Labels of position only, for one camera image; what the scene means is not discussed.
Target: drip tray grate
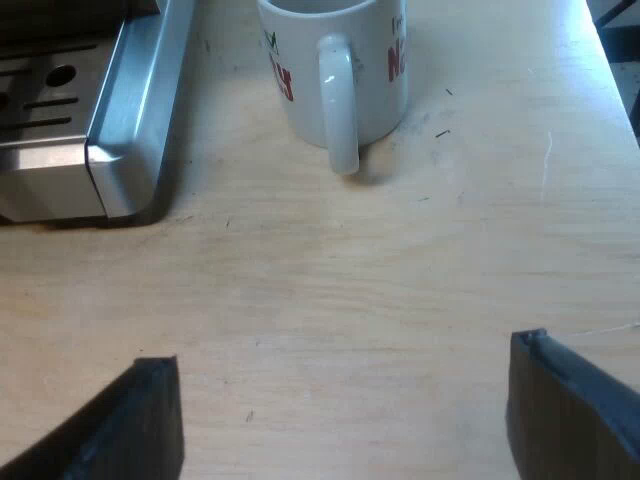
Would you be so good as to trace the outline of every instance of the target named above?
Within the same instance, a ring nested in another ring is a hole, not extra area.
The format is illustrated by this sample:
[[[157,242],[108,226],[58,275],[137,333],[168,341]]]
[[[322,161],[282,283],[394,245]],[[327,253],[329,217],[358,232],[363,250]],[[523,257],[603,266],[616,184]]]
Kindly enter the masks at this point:
[[[0,47],[0,148],[86,138],[116,33]]]

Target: scratch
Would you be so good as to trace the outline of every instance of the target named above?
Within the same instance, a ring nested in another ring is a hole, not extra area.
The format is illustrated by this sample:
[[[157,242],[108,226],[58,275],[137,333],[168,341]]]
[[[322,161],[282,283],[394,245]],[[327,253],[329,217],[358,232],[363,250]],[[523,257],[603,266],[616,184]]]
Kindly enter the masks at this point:
[[[603,330],[589,330],[588,332],[572,333],[569,336],[570,337],[584,337],[584,336],[587,336],[587,335],[600,335],[602,333],[620,332],[620,331],[623,331],[623,330],[633,330],[633,329],[636,329],[636,328],[640,328],[640,322],[627,323],[626,325],[621,325],[620,327],[605,328]]]
[[[544,171],[542,173],[542,189],[540,190],[540,205],[544,203],[544,197],[547,190],[547,179],[549,175],[549,158],[551,157],[551,150],[553,150],[553,135],[551,132],[549,134],[549,147],[547,148],[547,153],[544,155]]]

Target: light wood surface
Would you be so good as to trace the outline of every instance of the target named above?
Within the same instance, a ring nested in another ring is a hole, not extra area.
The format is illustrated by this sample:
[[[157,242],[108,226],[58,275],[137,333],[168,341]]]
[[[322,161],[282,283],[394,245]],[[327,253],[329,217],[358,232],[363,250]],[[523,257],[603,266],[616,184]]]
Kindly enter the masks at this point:
[[[178,355],[184,479],[517,478],[514,330],[640,387],[640,155],[584,0],[409,18],[410,111],[343,180],[253,0],[201,2],[166,218],[0,228],[0,463],[138,356]]]

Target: red text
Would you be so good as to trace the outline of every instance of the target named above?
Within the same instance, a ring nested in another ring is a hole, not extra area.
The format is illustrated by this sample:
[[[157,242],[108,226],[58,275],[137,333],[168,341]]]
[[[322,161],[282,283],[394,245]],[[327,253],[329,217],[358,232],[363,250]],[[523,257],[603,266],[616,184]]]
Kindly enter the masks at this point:
[[[271,54],[269,54],[269,58],[271,59],[271,66],[273,67],[273,73],[276,76],[276,83],[278,87],[280,87],[280,91],[282,94],[289,100],[293,102],[293,89],[291,88],[291,72],[286,70],[277,63]]]
[[[396,39],[396,48],[389,49],[389,82],[393,82],[402,75],[405,67],[404,38],[398,38]]]

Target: black object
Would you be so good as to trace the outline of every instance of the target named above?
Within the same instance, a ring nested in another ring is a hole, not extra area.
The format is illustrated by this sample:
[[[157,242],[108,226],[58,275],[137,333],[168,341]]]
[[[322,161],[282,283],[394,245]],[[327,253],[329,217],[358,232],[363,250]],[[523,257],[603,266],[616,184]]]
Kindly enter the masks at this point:
[[[511,337],[507,431],[524,480],[640,479],[640,396],[545,330]]]
[[[175,480],[183,459],[177,360],[139,359],[0,480]]]

